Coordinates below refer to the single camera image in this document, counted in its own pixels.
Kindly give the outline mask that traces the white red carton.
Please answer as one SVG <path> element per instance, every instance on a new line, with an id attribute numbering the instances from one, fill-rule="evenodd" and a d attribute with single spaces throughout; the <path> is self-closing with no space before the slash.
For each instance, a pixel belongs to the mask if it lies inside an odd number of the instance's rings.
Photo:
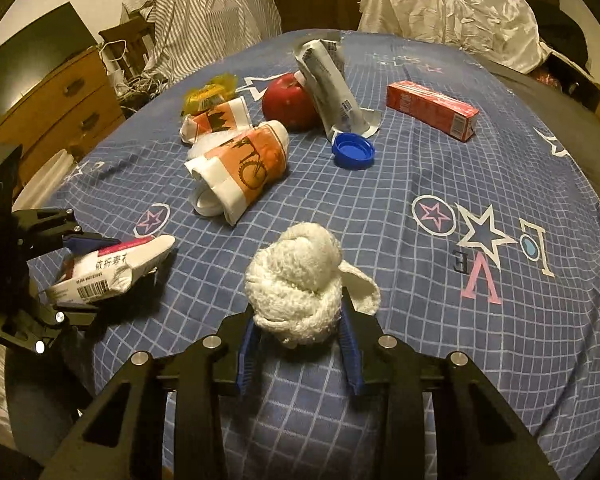
<path id="1" fill-rule="evenodd" d="M 160 266 L 174 244 L 172 235 L 146 236 L 71 257 L 46 297 L 52 304 L 92 304 L 123 295 Z"/>

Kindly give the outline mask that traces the orange bicycle paper cup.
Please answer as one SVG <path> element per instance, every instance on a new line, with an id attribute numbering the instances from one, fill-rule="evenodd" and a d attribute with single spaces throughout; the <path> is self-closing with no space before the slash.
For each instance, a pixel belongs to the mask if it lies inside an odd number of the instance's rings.
<path id="1" fill-rule="evenodd" d="M 189 156 L 185 163 L 199 181 L 194 211 L 203 217 L 223 216 L 234 226 L 266 186 L 286 174 L 288 146 L 287 129 L 277 120 L 221 132 L 213 148 Z"/>

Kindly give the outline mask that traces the white knitted cloth ball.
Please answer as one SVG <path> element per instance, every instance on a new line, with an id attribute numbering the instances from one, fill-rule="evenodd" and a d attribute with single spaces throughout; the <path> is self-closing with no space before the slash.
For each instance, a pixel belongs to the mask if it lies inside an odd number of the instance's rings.
<path id="1" fill-rule="evenodd" d="M 344 260 L 339 240 L 317 223 L 286 229 L 254 254 L 245 272 L 254 322 L 286 348 L 327 339 L 340 319 L 344 290 L 358 312 L 379 310 L 376 282 Z"/>

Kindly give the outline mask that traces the silver foil snack bag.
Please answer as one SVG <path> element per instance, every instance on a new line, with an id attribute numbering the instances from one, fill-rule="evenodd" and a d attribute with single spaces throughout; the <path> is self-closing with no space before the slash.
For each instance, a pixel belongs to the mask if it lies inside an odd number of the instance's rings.
<path id="1" fill-rule="evenodd" d="M 347 84 L 338 34 L 306 38 L 294 48 L 294 58 L 298 81 L 309 93 L 330 143 L 340 133 L 364 139 L 378 133 L 380 111 L 360 107 Z"/>

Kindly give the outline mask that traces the white plastic trash bucket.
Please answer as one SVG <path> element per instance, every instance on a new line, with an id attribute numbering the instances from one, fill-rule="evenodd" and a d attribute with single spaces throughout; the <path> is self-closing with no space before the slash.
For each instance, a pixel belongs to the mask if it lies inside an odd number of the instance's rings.
<path id="1" fill-rule="evenodd" d="M 23 188 L 12 205 L 12 212 L 43 208 L 53 192 L 75 169 L 76 160 L 67 150 L 63 148 L 57 152 Z"/>

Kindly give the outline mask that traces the wooden chest of drawers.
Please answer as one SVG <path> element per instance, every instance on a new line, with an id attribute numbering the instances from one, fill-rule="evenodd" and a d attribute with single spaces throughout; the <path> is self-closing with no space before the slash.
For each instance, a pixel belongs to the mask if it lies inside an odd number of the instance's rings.
<path id="1" fill-rule="evenodd" d="M 0 119 L 0 145 L 22 147 L 20 182 L 61 150 L 82 159 L 124 122 L 95 47 L 70 58 Z"/>

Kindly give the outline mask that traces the black flat monitor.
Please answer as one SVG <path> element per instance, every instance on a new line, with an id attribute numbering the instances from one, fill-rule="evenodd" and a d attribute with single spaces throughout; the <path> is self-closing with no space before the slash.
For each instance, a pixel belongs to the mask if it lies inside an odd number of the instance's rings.
<path id="1" fill-rule="evenodd" d="M 68 2 L 11 36 L 0 46 L 0 119 L 53 70 L 95 44 Z"/>

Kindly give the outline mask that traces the yellow candy wrapper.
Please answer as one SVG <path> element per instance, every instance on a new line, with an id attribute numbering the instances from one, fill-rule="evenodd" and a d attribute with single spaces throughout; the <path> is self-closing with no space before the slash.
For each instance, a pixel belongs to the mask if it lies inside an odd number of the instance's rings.
<path id="1" fill-rule="evenodd" d="M 199 88 L 191 88 L 185 93 L 182 115 L 198 115 L 215 105 L 234 99 L 237 77 L 224 73 L 212 77 Z"/>

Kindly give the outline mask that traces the blue checked bed sheet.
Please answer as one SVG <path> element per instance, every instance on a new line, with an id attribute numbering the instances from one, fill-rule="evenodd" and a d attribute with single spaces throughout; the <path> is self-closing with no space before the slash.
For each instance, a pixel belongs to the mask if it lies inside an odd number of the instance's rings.
<path id="1" fill-rule="evenodd" d="M 557 136 L 469 55 L 393 36 L 342 38 L 348 84 L 381 111 L 373 166 L 337 167 L 322 132 L 290 139 L 289 172 L 234 226 L 194 211 L 178 136 L 184 93 L 237 75 L 246 99 L 296 65 L 287 34 L 211 65 L 128 119 L 53 198 L 89 231 L 175 238 L 130 318 L 74 351 L 102 388 L 137 350 L 165 356 L 247 303 L 252 256 L 315 222 L 379 286 L 384 330 L 430 356 L 465 351 L 500 390 L 556 472 L 576 478 L 600 447 L 600 198 Z M 387 106 L 409 80 L 479 110 L 460 142 Z"/>

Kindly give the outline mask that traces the red apple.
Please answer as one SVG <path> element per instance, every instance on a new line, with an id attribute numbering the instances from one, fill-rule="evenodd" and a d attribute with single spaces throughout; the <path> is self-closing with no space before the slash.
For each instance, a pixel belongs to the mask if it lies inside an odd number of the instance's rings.
<path id="1" fill-rule="evenodd" d="M 290 131 L 309 131 L 320 122 L 309 93 L 294 73 L 273 80 L 265 91 L 261 106 L 266 120 L 277 120 Z"/>

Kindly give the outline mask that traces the striped grey white shirt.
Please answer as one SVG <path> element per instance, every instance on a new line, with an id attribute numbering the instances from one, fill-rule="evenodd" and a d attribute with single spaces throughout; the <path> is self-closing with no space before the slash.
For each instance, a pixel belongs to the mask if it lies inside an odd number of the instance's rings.
<path id="1" fill-rule="evenodd" d="M 123 0 L 122 8 L 154 26 L 143 73 L 169 84 L 282 33 L 274 0 Z"/>

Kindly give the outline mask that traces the blue plastic bottle cap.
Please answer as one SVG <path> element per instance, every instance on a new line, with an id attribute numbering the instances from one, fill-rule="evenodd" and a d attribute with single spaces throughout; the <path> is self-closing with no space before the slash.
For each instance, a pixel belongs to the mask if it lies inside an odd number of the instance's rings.
<path id="1" fill-rule="evenodd" d="M 364 136 L 342 132 L 332 140 L 332 156 L 337 166 L 349 170 L 370 168 L 375 160 L 375 148 Z"/>

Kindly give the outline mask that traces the red rectangular carton box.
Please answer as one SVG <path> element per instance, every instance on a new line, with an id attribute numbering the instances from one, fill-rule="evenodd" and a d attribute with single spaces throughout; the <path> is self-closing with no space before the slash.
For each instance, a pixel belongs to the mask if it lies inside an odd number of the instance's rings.
<path id="1" fill-rule="evenodd" d="M 388 84 L 386 102 L 393 110 L 418 119 L 457 141 L 466 142 L 475 134 L 477 107 L 413 81 Z"/>

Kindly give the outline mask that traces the grey blanket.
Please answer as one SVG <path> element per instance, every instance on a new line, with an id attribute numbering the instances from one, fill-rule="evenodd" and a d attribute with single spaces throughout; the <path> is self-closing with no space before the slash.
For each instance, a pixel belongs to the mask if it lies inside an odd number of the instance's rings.
<path id="1" fill-rule="evenodd" d="M 550 128 L 600 198 L 600 118 L 569 96 L 527 75 L 478 54 L 475 58 Z"/>

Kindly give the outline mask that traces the white crumpled plastic cover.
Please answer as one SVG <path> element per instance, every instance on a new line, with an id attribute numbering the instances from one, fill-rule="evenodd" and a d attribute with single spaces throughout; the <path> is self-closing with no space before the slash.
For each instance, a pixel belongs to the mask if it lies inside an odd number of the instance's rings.
<path id="1" fill-rule="evenodd" d="M 550 55 L 527 0 L 361 0 L 360 32 L 445 44 L 522 74 Z"/>

